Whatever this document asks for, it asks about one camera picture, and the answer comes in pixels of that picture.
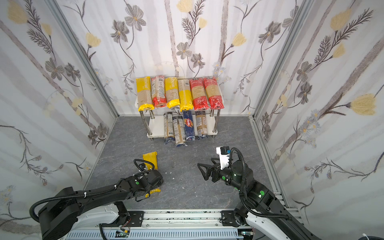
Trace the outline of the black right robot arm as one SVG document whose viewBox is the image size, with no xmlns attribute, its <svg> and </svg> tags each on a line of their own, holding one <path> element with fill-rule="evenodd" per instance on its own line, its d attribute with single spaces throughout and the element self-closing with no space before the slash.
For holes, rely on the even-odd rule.
<svg viewBox="0 0 384 240">
<path fill-rule="evenodd" d="M 206 181 L 223 181 L 239 193 L 240 203 L 232 211 L 222 211 L 225 227 L 249 226 L 271 240 L 316 240 L 318 237 L 301 224 L 265 185 L 254 179 L 243 154 L 237 148 L 218 147 L 212 165 L 197 166 Z"/>
</svg>

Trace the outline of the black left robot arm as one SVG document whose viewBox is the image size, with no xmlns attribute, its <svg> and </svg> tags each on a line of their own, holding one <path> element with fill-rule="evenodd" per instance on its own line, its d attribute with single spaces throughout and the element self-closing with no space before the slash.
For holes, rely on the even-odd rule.
<svg viewBox="0 0 384 240">
<path fill-rule="evenodd" d="M 113 185 L 93 190 L 62 189 L 51 198 L 34 203 L 29 214 L 40 224 L 44 240 L 58 240 L 76 228 L 92 225 L 99 227 L 128 227 L 133 216 L 124 205 L 125 200 L 136 202 L 151 195 L 163 182 L 161 173 L 152 168 L 145 170 L 145 160 L 135 159 L 139 173 L 121 178 Z"/>
</svg>

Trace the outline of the red slim spaghetti pack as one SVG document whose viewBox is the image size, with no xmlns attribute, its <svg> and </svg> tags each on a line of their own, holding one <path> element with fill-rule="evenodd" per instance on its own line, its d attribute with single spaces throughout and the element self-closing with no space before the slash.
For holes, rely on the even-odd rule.
<svg viewBox="0 0 384 240">
<path fill-rule="evenodd" d="M 163 108 L 167 105 L 165 95 L 165 76 L 160 75 L 151 78 L 151 92 L 155 109 Z"/>
</svg>

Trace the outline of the long yellow Pastatime bag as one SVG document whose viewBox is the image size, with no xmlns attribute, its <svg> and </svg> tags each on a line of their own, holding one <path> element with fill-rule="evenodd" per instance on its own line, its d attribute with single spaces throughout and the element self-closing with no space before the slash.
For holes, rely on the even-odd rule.
<svg viewBox="0 0 384 240">
<path fill-rule="evenodd" d="M 137 84 L 137 98 L 138 98 L 138 110 L 154 110 L 154 104 L 152 100 L 152 90 L 151 90 L 151 78 L 136 78 Z"/>
</svg>

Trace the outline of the short yellow Pastatime bag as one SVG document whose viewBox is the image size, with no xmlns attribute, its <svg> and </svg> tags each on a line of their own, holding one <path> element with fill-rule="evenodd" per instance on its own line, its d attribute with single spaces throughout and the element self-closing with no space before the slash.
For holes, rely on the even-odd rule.
<svg viewBox="0 0 384 240">
<path fill-rule="evenodd" d="M 167 107 L 172 109 L 180 105 L 178 78 L 165 78 L 165 91 L 167 98 Z"/>
</svg>

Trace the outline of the blue Barilla spaghetti pack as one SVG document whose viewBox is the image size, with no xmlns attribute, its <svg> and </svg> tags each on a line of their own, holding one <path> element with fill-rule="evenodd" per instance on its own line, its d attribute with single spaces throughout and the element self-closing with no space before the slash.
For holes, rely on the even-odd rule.
<svg viewBox="0 0 384 240">
<path fill-rule="evenodd" d="M 184 125 L 185 125 L 186 141 L 187 142 L 194 141 L 195 129 L 194 129 L 192 111 L 183 111 L 183 119 L 184 119 Z"/>
</svg>

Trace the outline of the red spaghetti bag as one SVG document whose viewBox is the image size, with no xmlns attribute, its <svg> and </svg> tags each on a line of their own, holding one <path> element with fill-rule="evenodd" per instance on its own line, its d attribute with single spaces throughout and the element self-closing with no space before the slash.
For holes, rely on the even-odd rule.
<svg viewBox="0 0 384 240">
<path fill-rule="evenodd" d="M 215 78 L 203 78 L 203 82 L 211 109 L 223 109 L 225 106 L 217 80 Z"/>
<path fill-rule="evenodd" d="M 190 80 L 191 93 L 195 111 L 207 110 L 210 108 L 205 92 L 203 79 Z"/>
</svg>

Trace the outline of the yellow pasta bag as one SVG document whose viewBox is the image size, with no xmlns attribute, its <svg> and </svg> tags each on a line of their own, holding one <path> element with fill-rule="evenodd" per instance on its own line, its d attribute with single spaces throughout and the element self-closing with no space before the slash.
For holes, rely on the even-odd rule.
<svg viewBox="0 0 384 240">
<path fill-rule="evenodd" d="M 154 165 L 154 169 L 158 170 L 157 152 L 151 152 L 143 154 L 143 160 L 150 162 Z M 151 170 L 153 167 L 150 164 L 145 163 L 145 170 Z M 161 188 L 151 190 L 149 194 L 146 194 L 146 198 L 149 198 L 151 194 L 161 192 Z"/>
</svg>

